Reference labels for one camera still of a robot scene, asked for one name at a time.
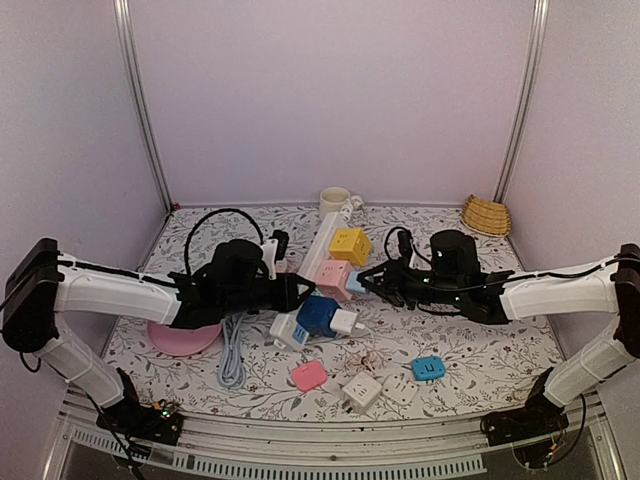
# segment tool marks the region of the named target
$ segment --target wicker basket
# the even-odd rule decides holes
[[[462,223],[474,232],[490,237],[506,237],[511,231],[507,207],[469,195],[462,209]]]

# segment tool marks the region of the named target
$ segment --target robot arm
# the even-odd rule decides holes
[[[580,352],[544,372],[523,408],[483,419],[491,445],[555,432],[567,426],[564,407],[640,358],[640,248],[553,272],[480,271],[475,243],[448,230],[431,238],[433,269],[411,268],[410,238],[399,235],[399,259],[361,273],[360,282],[397,307],[449,305],[452,315],[489,325],[535,315],[599,311],[618,314]]]
[[[284,257],[287,238],[284,232],[274,237],[262,246],[246,240],[220,244],[211,262],[191,277],[83,262],[58,252],[55,240],[43,239],[7,281],[3,339],[87,392],[115,430],[175,444],[182,417],[173,409],[140,405],[127,374],[92,352],[69,329],[63,314],[124,315],[194,329],[216,325],[232,313],[295,310],[315,285],[295,274],[276,273],[275,262]]]

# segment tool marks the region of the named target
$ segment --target pink plate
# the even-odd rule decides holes
[[[220,325],[197,330],[169,328],[157,323],[147,323],[149,340],[162,353],[172,357],[186,357],[203,351],[220,335]]]

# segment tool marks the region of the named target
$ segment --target metal strip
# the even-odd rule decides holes
[[[167,213],[173,208],[173,200],[169,191],[169,184],[160,162],[158,153],[158,145],[156,144],[153,128],[151,126],[151,116],[147,108],[147,103],[142,88],[142,77],[140,75],[140,66],[138,65],[138,56],[136,54],[135,42],[133,40],[133,28],[131,26],[131,14],[129,12],[128,0],[114,0],[116,13],[116,25],[118,28],[118,36],[120,37],[120,47],[122,56],[124,57],[125,70],[129,79],[129,87],[131,88],[131,96],[136,108],[138,123],[142,133],[142,140],[147,152],[151,174],[160,196],[160,201]]]
[[[538,74],[538,66],[542,56],[542,46],[544,43],[544,33],[547,26],[547,12],[549,10],[548,0],[536,0],[533,9],[533,20],[531,23],[531,35],[529,37],[529,50],[527,52],[527,61],[524,71],[524,79],[522,81],[522,89],[520,91],[520,99],[518,100],[518,108],[516,116],[511,128],[511,136],[507,146],[507,153],[502,164],[498,185],[493,200],[498,203],[504,203],[511,177],[516,166],[516,160],[522,143],[524,127],[527,121],[529,105],[533,97],[533,89],[535,86],[536,75]]]

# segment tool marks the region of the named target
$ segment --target pink cube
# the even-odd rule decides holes
[[[291,371],[291,378],[301,392],[309,392],[327,381],[327,372],[322,364],[313,360]]]
[[[329,298],[337,301],[351,300],[352,294],[347,290],[347,280],[353,267],[347,260],[325,260],[316,273],[316,287]]]

